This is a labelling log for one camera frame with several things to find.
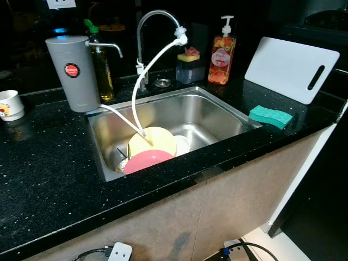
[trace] pink plate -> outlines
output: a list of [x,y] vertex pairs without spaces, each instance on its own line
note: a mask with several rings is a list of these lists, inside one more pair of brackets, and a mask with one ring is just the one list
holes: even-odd
[[173,155],[159,150],[143,151],[132,157],[127,163],[123,174],[131,174],[146,167],[156,165],[166,160],[174,158]]

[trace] cutting board handle hole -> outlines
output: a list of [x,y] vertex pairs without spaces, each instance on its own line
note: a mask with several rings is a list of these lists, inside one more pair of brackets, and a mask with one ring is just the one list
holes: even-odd
[[325,66],[323,66],[323,65],[319,66],[319,68],[317,69],[315,75],[313,76],[313,79],[310,81],[309,86],[307,87],[307,89],[309,91],[311,91],[313,89],[314,85],[318,81],[318,79],[321,76],[321,74],[324,71],[324,69],[325,69]]

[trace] yellow plate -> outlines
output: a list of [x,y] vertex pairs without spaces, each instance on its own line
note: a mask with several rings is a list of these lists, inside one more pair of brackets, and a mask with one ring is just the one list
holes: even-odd
[[144,129],[146,136],[139,133],[129,141],[130,156],[135,156],[143,151],[160,150],[165,151],[173,156],[176,153],[176,141],[174,136],[166,129],[160,127],[148,127]]

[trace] kitchen sink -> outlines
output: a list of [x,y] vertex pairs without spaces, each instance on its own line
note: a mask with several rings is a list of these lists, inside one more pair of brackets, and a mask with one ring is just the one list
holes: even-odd
[[[130,101],[112,107],[134,123]],[[136,111],[143,128],[158,126],[173,135],[183,135],[188,138],[191,151],[261,126],[199,87],[139,99]],[[135,130],[102,108],[87,113],[87,117],[101,179],[123,177],[115,171],[122,160],[117,148],[126,154]]]

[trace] bottle label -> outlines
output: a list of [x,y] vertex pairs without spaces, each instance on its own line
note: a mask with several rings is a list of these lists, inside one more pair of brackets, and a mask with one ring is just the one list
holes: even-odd
[[230,60],[229,54],[223,48],[219,48],[212,55],[212,62],[218,67],[223,67],[229,64]]
[[80,68],[76,64],[66,64],[64,71],[70,78],[76,78],[80,75]]

